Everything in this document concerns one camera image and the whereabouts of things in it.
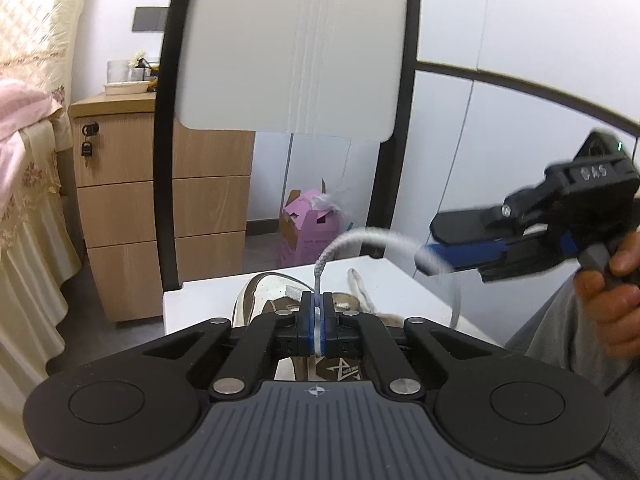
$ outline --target gray floor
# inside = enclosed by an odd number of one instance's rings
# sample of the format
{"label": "gray floor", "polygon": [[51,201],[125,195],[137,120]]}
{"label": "gray floor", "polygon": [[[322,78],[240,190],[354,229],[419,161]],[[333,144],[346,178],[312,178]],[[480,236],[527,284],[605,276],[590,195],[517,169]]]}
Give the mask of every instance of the gray floor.
{"label": "gray floor", "polygon": [[[247,237],[242,256],[243,272],[276,268],[278,234]],[[88,264],[62,286],[69,312],[58,326],[65,351],[49,361],[49,374],[126,350],[164,335],[162,318],[112,323],[102,311]]]}

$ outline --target pant leg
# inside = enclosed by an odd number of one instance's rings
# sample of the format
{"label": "pant leg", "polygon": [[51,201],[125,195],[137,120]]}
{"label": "pant leg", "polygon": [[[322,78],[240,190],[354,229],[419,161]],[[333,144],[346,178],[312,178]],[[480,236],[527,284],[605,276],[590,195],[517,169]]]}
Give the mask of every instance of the pant leg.
{"label": "pant leg", "polygon": [[546,311],[549,310],[549,307],[553,303],[559,291],[560,289],[556,290],[551,295],[551,298],[546,300],[540,310],[531,316],[531,318],[514,335],[511,336],[504,345],[507,350],[511,350],[516,354],[525,354],[527,352],[533,337],[538,331],[540,323],[542,323],[542,320],[545,317]]}
{"label": "pant leg", "polygon": [[[558,290],[525,354],[571,370],[606,391],[631,362],[608,357],[582,314],[572,279]],[[611,424],[596,466],[608,478],[640,478],[640,371],[633,371],[608,397]]]}

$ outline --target pink towel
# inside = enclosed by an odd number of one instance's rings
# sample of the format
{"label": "pink towel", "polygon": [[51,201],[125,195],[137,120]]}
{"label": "pink towel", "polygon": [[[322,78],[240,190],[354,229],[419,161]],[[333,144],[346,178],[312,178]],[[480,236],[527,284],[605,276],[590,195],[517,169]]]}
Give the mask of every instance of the pink towel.
{"label": "pink towel", "polygon": [[0,218],[24,159],[18,130],[49,117],[61,108],[46,92],[22,81],[0,76]]}

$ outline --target bed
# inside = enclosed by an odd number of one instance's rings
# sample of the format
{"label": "bed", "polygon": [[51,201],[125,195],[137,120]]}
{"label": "bed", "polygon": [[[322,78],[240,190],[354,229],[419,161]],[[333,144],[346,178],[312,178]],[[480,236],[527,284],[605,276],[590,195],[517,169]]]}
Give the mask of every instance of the bed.
{"label": "bed", "polygon": [[77,230],[77,208],[65,104],[82,1],[0,0],[0,75],[37,86],[63,105],[20,130],[25,155],[0,211],[0,479],[17,477],[37,460],[22,407],[47,377],[47,361],[64,349],[56,330],[68,310],[60,285],[80,269],[67,232],[69,225],[72,234]]}

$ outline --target drawer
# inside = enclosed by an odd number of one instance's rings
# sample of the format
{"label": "drawer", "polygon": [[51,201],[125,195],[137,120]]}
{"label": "drawer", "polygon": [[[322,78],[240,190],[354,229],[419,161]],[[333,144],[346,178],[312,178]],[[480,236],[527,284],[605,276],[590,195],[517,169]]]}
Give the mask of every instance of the drawer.
{"label": "drawer", "polygon": [[155,242],[88,250],[95,286],[110,321],[162,316]]}
{"label": "drawer", "polygon": [[81,187],[78,204],[88,248],[156,239],[152,182]]}
{"label": "drawer", "polygon": [[254,132],[190,130],[174,122],[174,178],[251,175]]}
{"label": "drawer", "polygon": [[[97,123],[100,131],[90,138],[94,154],[80,155],[82,127]],[[118,114],[83,117],[73,121],[76,185],[99,186],[153,179],[153,114]]]}
{"label": "drawer", "polygon": [[244,231],[175,239],[181,282],[231,276],[242,272]]}
{"label": "drawer", "polygon": [[248,176],[175,179],[175,237],[244,231],[249,180]]}

